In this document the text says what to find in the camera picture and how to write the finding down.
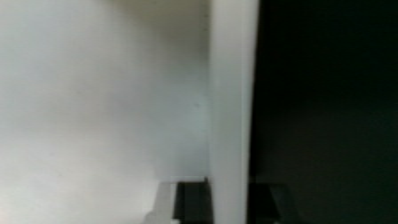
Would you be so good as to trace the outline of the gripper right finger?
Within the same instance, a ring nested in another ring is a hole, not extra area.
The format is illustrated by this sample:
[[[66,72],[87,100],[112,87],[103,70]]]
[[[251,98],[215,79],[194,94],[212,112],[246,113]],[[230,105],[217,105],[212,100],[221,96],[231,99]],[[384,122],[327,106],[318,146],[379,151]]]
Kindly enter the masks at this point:
[[[302,224],[288,186],[272,183],[249,185],[247,224]]]

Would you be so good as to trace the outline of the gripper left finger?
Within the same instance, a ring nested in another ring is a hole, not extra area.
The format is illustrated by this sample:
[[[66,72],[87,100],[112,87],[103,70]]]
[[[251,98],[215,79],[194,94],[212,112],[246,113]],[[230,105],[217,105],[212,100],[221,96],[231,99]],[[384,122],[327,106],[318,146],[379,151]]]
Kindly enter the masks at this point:
[[[180,224],[214,224],[208,180],[178,183],[173,219]]]

